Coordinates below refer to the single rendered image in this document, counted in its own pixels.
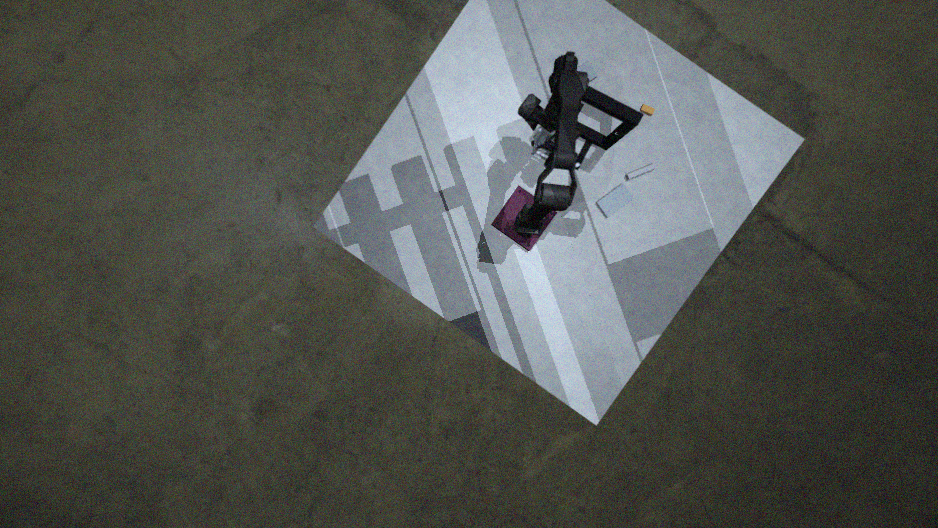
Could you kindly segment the dark grey flat bar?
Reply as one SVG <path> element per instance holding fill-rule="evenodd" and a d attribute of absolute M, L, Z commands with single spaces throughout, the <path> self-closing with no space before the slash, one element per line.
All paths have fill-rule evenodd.
<path fill-rule="evenodd" d="M 655 169 L 655 168 L 657 168 L 657 166 L 656 166 L 656 164 L 654 163 L 654 164 L 649 165 L 649 166 L 647 166 L 647 167 L 643 167 L 643 168 L 641 168 L 641 169 L 638 169 L 638 170 L 636 170 L 636 171 L 633 171 L 633 172 L 631 172 L 631 173 L 628 173 L 628 174 L 626 174 L 625 176 L 626 176 L 626 179 L 630 179 L 630 178 L 635 177 L 635 176 L 637 176 L 637 175 L 640 175 L 640 174 L 642 174 L 642 173 L 651 171 L 651 170 L 653 170 L 653 169 Z"/>

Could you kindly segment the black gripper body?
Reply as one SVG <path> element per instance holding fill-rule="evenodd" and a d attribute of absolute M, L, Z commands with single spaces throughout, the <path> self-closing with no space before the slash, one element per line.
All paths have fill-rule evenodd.
<path fill-rule="evenodd" d="M 552 119 L 547 115 L 546 107 L 543 112 L 537 109 L 536 107 L 540 102 L 541 100 L 536 96 L 529 94 L 518 108 L 518 115 L 532 122 L 536 119 L 540 126 L 551 133 L 555 130 L 555 122 L 557 119 Z"/>

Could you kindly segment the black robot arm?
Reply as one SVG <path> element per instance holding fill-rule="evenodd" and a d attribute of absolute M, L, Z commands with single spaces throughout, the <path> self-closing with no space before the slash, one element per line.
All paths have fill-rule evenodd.
<path fill-rule="evenodd" d="M 578 60 L 574 52 L 567 52 L 555 60 L 549 77 L 552 97 L 546 107 L 547 115 L 555 122 L 554 145 L 549 165 L 539 175 L 534 204 L 525 204 L 518 212 L 513 230 L 528 239 L 540 235 L 545 216 L 551 211 L 565 211 L 571 205 L 577 187 L 574 168 L 579 105 L 588 88 L 587 72 L 577 71 Z M 569 170 L 570 186 L 542 183 L 553 169 Z"/>

